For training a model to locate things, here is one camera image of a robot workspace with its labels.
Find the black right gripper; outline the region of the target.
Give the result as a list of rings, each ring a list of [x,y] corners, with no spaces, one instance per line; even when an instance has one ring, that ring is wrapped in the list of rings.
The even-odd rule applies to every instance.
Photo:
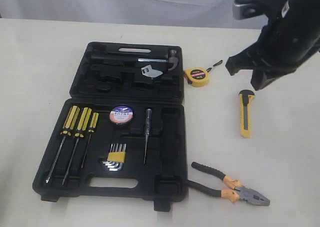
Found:
[[[320,0],[287,0],[259,44],[230,56],[225,67],[231,76],[252,70],[251,85],[262,90],[293,66],[320,51]]]

